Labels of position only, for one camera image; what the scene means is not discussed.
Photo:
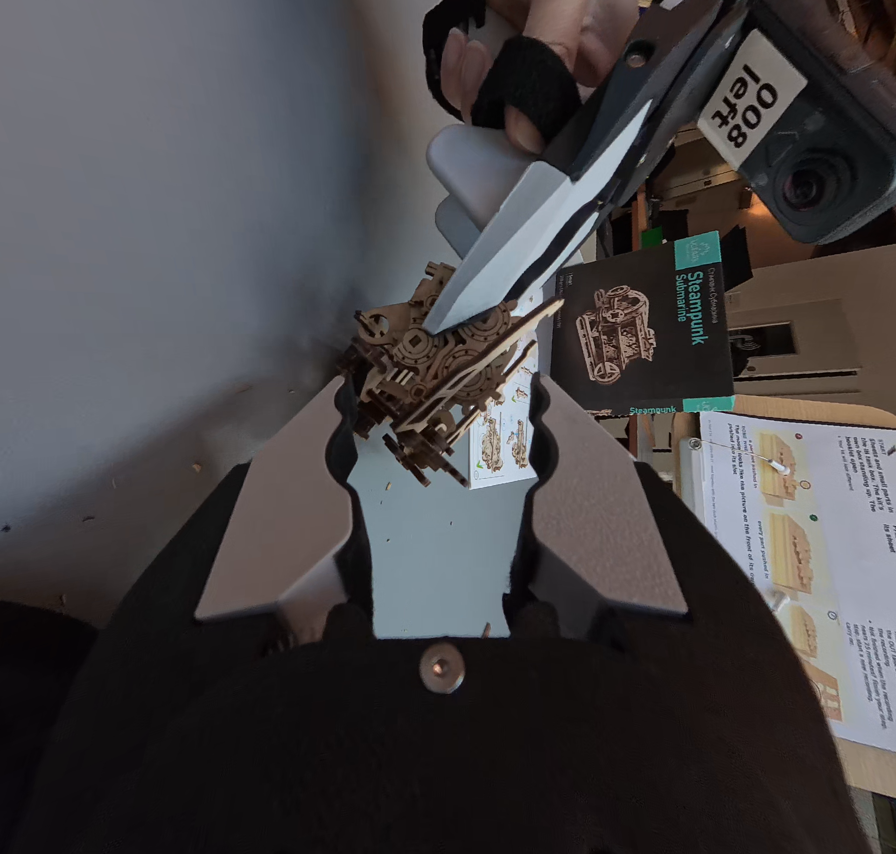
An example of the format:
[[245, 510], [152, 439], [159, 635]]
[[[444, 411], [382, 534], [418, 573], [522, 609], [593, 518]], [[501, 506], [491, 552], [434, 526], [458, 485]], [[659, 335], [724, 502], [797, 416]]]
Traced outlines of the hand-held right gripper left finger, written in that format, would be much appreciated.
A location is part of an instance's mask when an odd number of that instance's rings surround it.
[[199, 622], [275, 614], [300, 645], [374, 639], [371, 550], [350, 485], [356, 418], [354, 387], [337, 376], [253, 457]]

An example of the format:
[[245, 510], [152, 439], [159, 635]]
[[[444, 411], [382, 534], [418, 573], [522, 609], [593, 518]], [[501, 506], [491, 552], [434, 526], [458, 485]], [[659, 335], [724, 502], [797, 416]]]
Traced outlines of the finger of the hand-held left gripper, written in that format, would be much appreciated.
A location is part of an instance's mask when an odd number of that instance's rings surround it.
[[566, 264], [585, 243], [608, 214], [599, 199], [573, 209], [570, 204], [544, 208], [521, 230], [520, 241], [530, 262], [521, 268], [518, 278], [518, 301], [528, 299], [541, 290], [545, 282]]
[[424, 321], [437, 334], [464, 324], [504, 300], [574, 213], [609, 182], [641, 129], [652, 100], [624, 124], [577, 180], [538, 161], [530, 165], [443, 288]]

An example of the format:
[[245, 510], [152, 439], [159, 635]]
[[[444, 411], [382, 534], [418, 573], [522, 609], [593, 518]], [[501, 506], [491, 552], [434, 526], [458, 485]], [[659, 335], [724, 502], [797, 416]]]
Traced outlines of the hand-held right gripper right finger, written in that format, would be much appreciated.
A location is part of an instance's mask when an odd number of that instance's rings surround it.
[[637, 464], [546, 374], [531, 388], [531, 466], [505, 618], [550, 606], [563, 636], [597, 636], [605, 615], [679, 619], [685, 595], [666, 552]]

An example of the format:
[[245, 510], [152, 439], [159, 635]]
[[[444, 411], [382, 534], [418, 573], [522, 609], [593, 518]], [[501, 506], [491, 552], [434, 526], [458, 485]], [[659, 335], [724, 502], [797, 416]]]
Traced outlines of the light wooden bracket part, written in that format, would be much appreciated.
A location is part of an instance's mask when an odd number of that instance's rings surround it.
[[437, 412], [450, 410], [454, 405], [468, 408], [464, 415], [475, 421], [475, 414], [486, 412], [490, 402], [502, 401], [507, 375], [515, 372], [510, 360], [517, 342], [544, 318], [552, 316], [564, 304], [564, 299], [552, 297], [511, 326], [491, 344], [480, 350], [435, 384], [431, 393], [419, 405], [399, 416], [391, 425], [396, 436], [416, 432], [423, 434]]

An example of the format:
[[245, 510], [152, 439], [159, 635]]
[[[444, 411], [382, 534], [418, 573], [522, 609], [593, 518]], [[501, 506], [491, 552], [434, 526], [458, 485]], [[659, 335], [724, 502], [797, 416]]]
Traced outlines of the wooden gear model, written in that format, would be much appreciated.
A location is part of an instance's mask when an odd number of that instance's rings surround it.
[[[516, 318], [516, 300], [496, 307], [442, 333], [427, 333], [427, 314], [455, 273], [453, 266], [428, 263], [425, 276], [407, 301], [357, 311], [356, 333], [338, 362], [339, 371], [351, 378], [357, 393], [357, 418], [353, 431], [367, 440], [372, 430], [394, 421], [431, 393], [435, 384], [452, 368], [493, 343]], [[485, 412], [468, 419], [461, 405], [437, 412], [423, 434], [392, 431], [384, 443], [395, 459], [425, 487], [431, 479], [426, 469], [443, 471], [468, 488], [468, 480], [453, 467], [448, 457], [454, 445]]]

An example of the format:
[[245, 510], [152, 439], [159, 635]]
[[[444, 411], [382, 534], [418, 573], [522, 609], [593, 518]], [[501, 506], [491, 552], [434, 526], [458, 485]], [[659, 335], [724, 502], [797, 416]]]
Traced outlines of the black model kit box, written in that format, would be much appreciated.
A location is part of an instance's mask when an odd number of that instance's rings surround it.
[[718, 232], [566, 266], [549, 374], [597, 416], [732, 412]]

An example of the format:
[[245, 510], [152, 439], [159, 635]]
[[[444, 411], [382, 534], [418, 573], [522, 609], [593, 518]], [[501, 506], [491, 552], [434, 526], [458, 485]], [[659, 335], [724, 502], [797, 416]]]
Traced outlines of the white sheet holder panel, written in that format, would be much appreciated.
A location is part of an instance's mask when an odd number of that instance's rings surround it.
[[700, 437], [684, 436], [678, 442], [678, 491], [689, 510], [705, 522], [704, 481], [708, 447]]

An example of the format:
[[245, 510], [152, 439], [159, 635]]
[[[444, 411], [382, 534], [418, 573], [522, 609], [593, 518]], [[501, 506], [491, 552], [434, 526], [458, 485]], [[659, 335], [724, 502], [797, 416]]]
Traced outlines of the white instruction booklet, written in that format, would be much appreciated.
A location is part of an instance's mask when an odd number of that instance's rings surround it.
[[469, 432], [469, 486], [472, 490], [534, 479], [531, 466], [530, 400], [532, 377], [539, 370], [535, 327], [523, 334], [512, 352], [500, 403], [490, 402]]

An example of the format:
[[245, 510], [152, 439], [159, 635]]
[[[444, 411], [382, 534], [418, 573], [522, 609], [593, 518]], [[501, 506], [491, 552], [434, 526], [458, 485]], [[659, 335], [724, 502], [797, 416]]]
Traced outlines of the beige cabinet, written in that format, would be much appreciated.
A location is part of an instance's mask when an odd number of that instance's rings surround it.
[[730, 331], [763, 340], [737, 394], [894, 412], [893, 245], [760, 268], [726, 299]]

